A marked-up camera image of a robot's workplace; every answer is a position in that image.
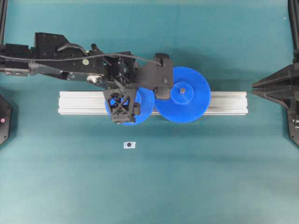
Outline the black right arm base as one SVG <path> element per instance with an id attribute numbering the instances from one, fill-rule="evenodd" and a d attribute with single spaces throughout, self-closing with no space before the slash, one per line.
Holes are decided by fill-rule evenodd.
<path id="1" fill-rule="evenodd" d="M 296 146 L 299 146 L 299 131 L 298 130 L 290 130 L 289 131 L 290 139 Z"/>

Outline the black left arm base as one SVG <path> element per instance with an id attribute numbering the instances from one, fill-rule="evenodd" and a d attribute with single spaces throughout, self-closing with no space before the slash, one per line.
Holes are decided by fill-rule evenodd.
<path id="1" fill-rule="evenodd" d="M 12 107 L 0 96 L 0 145 L 3 145 L 9 138 Z"/>

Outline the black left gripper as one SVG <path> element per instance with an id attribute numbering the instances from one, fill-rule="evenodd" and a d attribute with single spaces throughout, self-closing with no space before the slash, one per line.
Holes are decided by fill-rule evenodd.
<path id="1" fill-rule="evenodd" d="M 29 50 L 29 74 L 42 74 L 67 81 L 86 81 L 106 89 L 103 94 L 114 123 L 134 123 L 136 89 L 135 59 L 130 52 L 105 54 L 96 44 L 89 51 L 64 35 L 35 34 Z"/>

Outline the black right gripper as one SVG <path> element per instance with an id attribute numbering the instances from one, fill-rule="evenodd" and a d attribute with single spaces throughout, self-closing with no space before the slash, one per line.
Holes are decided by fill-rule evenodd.
<path id="1" fill-rule="evenodd" d="M 290 99 L 277 91 L 271 92 L 266 89 L 252 90 L 256 96 L 272 101 L 283 106 L 287 111 L 288 132 L 290 138 L 299 137 L 299 49 L 294 50 L 293 63 L 279 71 L 252 84 L 252 88 L 259 88 L 288 80 L 290 85 Z"/>

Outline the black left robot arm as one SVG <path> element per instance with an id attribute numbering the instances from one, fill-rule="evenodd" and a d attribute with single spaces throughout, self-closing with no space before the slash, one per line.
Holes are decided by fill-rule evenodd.
<path id="1" fill-rule="evenodd" d="M 64 35 L 36 33 L 33 47 L 0 47 L 0 70 L 8 76 L 43 74 L 66 81 L 86 81 L 104 88 L 107 111 L 117 124 L 135 123 L 141 113 L 132 87 L 135 60 L 130 52 L 106 56 L 98 46 L 90 50 L 69 42 Z"/>

